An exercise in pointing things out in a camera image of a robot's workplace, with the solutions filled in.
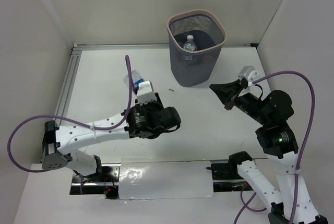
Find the crushed blue cap bottle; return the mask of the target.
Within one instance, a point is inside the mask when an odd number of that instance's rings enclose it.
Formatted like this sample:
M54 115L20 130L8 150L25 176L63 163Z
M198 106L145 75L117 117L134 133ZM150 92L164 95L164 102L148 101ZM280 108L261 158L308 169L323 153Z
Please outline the crushed blue cap bottle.
M136 69L132 70L131 74L132 74L132 83L133 83L132 90L133 90L134 94L137 94L137 91L139 89L139 84L142 83L142 82L144 82L145 80L141 76L141 74L139 73L139 71L136 70ZM126 75L124 77L123 81L124 81L125 85L128 87L129 86L128 75Z

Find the green white label bottle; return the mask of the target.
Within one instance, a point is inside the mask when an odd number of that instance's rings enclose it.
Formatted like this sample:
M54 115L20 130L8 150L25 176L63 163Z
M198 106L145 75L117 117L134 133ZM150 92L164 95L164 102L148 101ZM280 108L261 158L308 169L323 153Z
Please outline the green white label bottle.
M197 45L194 42L194 36L188 35L186 42L183 44L183 49L188 52L195 52L197 51ZM191 63L194 59L194 56L190 53L184 53L182 60L184 63Z

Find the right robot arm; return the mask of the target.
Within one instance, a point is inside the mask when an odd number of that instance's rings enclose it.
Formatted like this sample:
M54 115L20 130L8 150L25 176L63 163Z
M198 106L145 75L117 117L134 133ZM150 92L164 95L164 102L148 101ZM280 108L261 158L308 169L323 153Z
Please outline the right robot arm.
M261 127L255 131L279 183L275 188L258 170L251 156L241 151L229 156L228 173L244 178L266 206L270 223L327 223L315 209L301 170L296 167L299 148L287 120L294 113L290 96L274 90L264 99L245 90L245 81L211 84L226 110L236 107Z

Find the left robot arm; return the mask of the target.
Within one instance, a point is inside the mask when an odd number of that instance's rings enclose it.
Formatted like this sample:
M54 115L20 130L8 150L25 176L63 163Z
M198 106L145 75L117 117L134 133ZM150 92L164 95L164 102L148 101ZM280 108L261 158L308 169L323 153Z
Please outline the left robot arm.
M42 169L69 168L85 182L96 182L103 176L101 159L81 148L111 140L155 139L179 129L181 118L176 108L164 107L158 93L155 96L151 102L136 102L128 112L93 122L88 127L59 126L54 120L47 121L42 141Z

